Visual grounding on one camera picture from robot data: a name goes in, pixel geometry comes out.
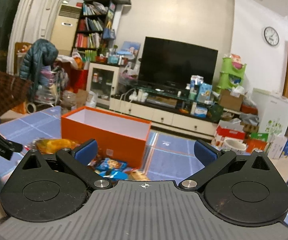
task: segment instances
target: curtain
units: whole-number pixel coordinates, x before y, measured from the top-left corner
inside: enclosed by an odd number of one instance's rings
[[[14,74],[15,42],[34,43],[50,40],[55,19],[64,0],[21,0],[14,19],[9,43],[7,73]]]

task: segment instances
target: clock face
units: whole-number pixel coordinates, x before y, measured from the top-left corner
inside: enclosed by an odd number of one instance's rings
[[[279,43],[279,36],[277,31],[272,27],[266,27],[264,30],[264,37],[267,43],[271,46],[276,46]]]

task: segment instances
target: beige wall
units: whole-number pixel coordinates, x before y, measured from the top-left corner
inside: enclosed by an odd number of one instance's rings
[[[229,53],[234,0],[131,0],[124,7],[116,44],[141,42],[145,36],[182,41],[218,50],[214,74],[217,82],[224,53]]]

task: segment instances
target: white mini fridge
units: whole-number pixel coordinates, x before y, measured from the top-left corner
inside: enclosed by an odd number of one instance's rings
[[[278,94],[254,88],[251,99],[257,104],[259,133],[284,136],[288,126],[288,99]]]

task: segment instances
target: flat screen tv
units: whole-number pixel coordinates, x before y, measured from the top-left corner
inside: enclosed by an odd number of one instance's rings
[[[146,37],[139,80],[161,85],[190,82],[192,75],[212,84],[218,51],[179,41]]]

